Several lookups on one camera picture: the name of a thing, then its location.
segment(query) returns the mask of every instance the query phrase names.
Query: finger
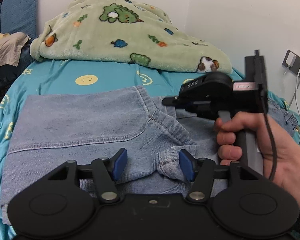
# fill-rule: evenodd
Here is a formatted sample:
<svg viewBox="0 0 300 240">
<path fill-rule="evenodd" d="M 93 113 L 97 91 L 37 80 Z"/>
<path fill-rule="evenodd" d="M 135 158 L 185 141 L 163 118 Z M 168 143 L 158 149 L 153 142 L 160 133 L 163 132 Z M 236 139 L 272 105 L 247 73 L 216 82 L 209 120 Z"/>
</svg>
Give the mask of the finger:
<svg viewBox="0 0 300 240">
<path fill-rule="evenodd" d="M 235 142 L 235 134 L 233 132 L 219 131 L 217 134 L 217 143 L 219 145 L 233 144 Z"/>
<path fill-rule="evenodd" d="M 233 145 L 222 145 L 219 147 L 218 155 L 221 159 L 239 160 L 242 156 L 242 149 Z"/>
<path fill-rule="evenodd" d="M 220 117 L 217 118 L 216 121 L 214 122 L 213 130 L 216 132 L 219 132 L 222 125 L 223 125 L 223 122 L 222 122 L 221 118 Z"/>
<path fill-rule="evenodd" d="M 230 121 L 224 123 L 221 129 L 228 132 L 237 132 L 243 129 L 256 131 L 262 125 L 264 125 L 262 114 L 238 112 Z"/>
<path fill-rule="evenodd" d="M 220 162 L 220 165 L 227 165 L 227 166 L 229 166 L 231 162 L 232 162 L 232 160 L 222 160 Z"/>
</svg>

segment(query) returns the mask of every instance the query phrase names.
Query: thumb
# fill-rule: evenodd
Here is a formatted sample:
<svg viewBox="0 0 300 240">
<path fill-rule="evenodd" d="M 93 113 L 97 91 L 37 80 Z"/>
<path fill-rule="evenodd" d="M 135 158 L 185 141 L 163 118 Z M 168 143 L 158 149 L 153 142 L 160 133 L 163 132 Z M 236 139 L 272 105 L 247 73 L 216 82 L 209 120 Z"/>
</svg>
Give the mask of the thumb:
<svg viewBox="0 0 300 240">
<path fill-rule="evenodd" d="M 256 131 L 262 125 L 261 114 L 238 112 L 230 121 L 224 123 L 221 129 L 227 132 L 238 132 L 243 129 Z"/>
</svg>

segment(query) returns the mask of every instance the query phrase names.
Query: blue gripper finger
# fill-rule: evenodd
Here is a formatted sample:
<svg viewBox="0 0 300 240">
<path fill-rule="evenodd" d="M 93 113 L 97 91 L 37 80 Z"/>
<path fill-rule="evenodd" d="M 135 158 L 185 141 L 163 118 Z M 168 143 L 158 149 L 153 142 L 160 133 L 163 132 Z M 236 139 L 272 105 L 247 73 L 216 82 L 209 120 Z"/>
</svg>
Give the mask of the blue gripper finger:
<svg viewBox="0 0 300 240">
<path fill-rule="evenodd" d="M 128 162 L 128 152 L 125 148 L 121 148 L 111 159 L 109 163 L 109 174 L 113 181 L 120 179 L 124 168 Z"/>
<path fill-rule="evenodd" d="M 193 182 L 195 179 L 194 171 L 197 167 L 197 160 L 185 149 L 179 151 L 179 165 L 186 179 Z"/>
</svg>

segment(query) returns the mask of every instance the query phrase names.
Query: hand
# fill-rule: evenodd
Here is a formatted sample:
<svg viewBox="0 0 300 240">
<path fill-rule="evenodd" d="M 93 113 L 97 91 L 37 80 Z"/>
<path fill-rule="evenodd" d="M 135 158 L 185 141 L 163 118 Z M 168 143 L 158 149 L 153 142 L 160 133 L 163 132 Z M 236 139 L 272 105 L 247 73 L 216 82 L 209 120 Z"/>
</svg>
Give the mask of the hand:
<svg viewBox="0 0 300 240">
<path fill-rule="evenodd" d="M 288 191 L 300 206 L 300 146 L 275 120 L 270 116 L 268 119 L 278 155 L 273 182 Z M 229 165 L 232 160 L 239 160 L 242 156 L 242 149 L 231 145 L 235 142 L 234 132 L 243 129 L 255 131 L 264 158 L 264 176 L 269 177 L 272 168 L 272 149 L 263 114 L 239 112 L 226 123 L 218 118 L 214 129 L 218 132 L 217 143 L 221 145 L 218 155 L 222 159 L 222 165 Z"/>
</svg>

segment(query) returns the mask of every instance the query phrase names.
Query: round black disc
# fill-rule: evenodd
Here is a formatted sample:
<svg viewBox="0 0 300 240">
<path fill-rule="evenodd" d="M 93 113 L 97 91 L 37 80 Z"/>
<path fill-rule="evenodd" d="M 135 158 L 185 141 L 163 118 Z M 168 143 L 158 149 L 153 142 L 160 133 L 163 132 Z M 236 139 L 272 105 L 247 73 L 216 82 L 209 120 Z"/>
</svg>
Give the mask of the round black disc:
<svg viewBox="0 0 300 240">
<path fill-rule="evenodd" d="M 210 72 L 204 79 L 205 90 L 209 92 L 210 97 L 228 98 L 233 89 L 232 79 L 222 72 Z"/>
<path fill-rule="evenodd" d="M 94 212 L 91 196 L 62 180 L 30 186 L 9 203 L 8 218 L 16 232 L 34 238 L 66 235 Z"/>
<path fill-rule="evenodd" d="M 298 219 L 296 200 L 272 183 L 246 180 L 220 192 L 212 211 L 221 225 L 244 237 L 279 236 Z"/>
</svg>

